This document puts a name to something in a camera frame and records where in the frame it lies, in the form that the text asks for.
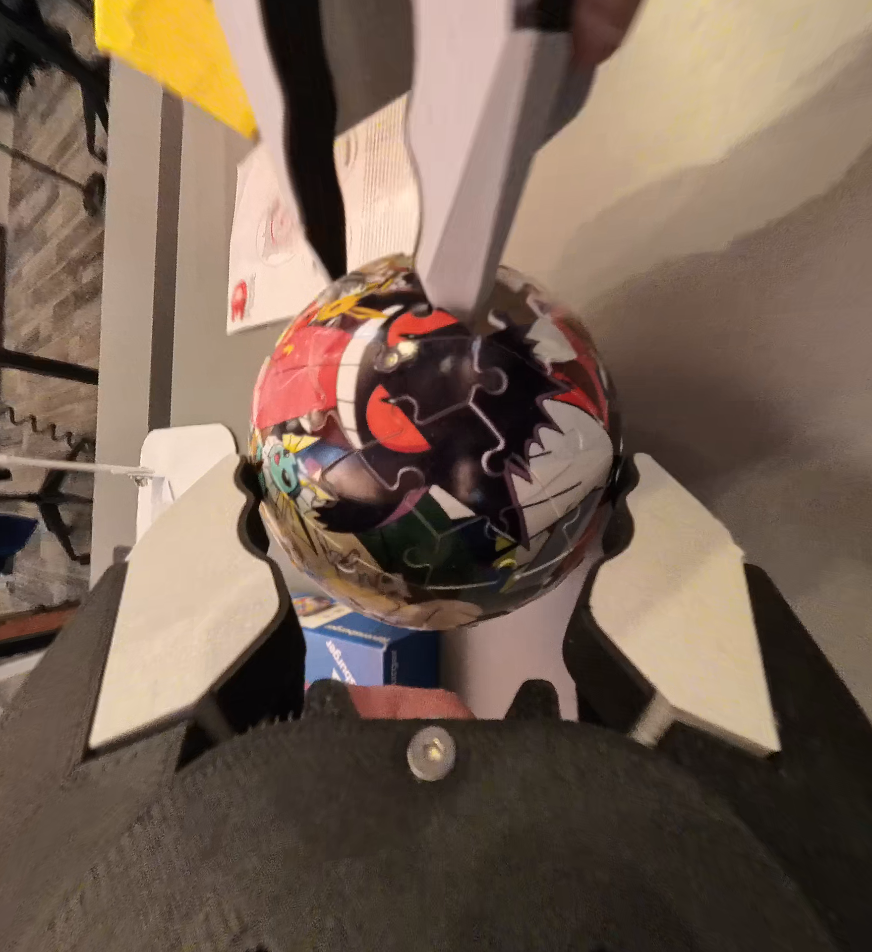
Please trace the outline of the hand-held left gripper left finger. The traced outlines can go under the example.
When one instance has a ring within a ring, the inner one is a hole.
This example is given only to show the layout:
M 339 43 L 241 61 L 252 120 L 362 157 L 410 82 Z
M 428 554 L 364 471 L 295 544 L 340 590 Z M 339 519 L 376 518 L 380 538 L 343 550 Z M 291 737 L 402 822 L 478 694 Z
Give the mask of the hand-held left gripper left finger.
M 88 735 L 105 752 L 177 724 L 223 741 L 298 717 L 305 641 L 256 473 L 216 462 L 135 543 Z

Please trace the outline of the person's right hand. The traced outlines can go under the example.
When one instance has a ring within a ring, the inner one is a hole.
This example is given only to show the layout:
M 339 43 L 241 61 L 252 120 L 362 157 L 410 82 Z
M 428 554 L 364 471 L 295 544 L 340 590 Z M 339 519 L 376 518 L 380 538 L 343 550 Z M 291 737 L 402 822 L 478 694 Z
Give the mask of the person's right hand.
M 573 59 L 576 65 L 596 68 L 623 44 L 641 1 L 574 1 L 572 7 Z

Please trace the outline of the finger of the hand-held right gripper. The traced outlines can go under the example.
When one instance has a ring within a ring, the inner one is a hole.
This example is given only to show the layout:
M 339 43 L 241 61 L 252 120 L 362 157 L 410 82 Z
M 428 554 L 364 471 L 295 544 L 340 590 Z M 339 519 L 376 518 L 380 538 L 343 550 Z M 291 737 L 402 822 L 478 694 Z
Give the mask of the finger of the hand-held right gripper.
M 430 303 L 477 320 L 537 151 L 578 113 L 571 2 L 412 3 L 407 144 Z
M 347 273 L 337 99 L 317 1 L 220 1 L 228 42 L 287 213 L 327 282 Z

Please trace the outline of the colourful puzzle ball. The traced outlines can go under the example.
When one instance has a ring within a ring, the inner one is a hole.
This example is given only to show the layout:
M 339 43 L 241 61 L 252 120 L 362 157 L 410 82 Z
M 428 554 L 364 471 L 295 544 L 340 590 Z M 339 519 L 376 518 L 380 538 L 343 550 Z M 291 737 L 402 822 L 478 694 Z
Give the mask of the colourful puzzle ball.
M 571 309 L 501 267 L 476 328 L 406 256 L 348 274 L 281 332 L 250 410 L 269 534 L 331 598 L 444 630 L 558 587 L 600 532 L 620 413 Z

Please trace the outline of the white instruction leaflet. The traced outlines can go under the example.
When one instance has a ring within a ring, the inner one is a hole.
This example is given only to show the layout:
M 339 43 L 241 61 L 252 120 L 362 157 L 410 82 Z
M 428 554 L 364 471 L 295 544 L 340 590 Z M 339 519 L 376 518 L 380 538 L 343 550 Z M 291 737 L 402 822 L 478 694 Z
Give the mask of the white instruction leaflet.
M 346 212 L 347 268 L 411 253 L 417 244 L 418 184 L 406 146 L 408 95 L 352 126 L 335 141 Z M 292 218 L 263 145 L 239 164 L 229 244 L 227 333 L 295 317 L 329 285 Z

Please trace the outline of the blue puzzle box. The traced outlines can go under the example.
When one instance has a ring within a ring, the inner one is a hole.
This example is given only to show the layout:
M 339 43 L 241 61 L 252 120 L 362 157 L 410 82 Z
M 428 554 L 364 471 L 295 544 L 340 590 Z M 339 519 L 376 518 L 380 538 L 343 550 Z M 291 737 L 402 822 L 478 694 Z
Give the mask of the blue puzzle box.
M 441 685 L 441 634 L 400 628 L 361 615 L 325 596 L 295 594 L 306 643 L 304 684 Z

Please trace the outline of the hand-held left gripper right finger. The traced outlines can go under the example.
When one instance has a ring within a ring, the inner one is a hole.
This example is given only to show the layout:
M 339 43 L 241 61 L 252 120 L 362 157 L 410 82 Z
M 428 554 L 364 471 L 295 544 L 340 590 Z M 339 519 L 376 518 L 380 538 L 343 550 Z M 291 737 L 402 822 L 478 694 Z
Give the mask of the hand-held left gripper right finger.
M 682 725 L 779 752 L 742 549 L 645 453 L 624 462 L 618 490 L 562 643 L 579 719 L 645 747 Z

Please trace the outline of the yellow plastic bin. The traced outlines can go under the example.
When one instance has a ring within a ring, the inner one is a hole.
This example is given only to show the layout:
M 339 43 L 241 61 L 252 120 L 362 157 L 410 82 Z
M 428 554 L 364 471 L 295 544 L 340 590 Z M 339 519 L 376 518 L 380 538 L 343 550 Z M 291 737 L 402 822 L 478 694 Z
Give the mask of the yellow plastic bin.
M 98 49 L 155 80 L 246 139 L 251 104 L 211 1 L 95 1 Z

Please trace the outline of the person's left hand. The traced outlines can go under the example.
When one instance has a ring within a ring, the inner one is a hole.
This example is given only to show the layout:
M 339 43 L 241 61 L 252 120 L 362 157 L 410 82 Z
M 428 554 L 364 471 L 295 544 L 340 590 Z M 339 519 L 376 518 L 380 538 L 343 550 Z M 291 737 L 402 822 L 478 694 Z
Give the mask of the person's left hand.
M 475 715 L 453 692 L 402 685 L 347 687 L 364 720 L 474 720 Z

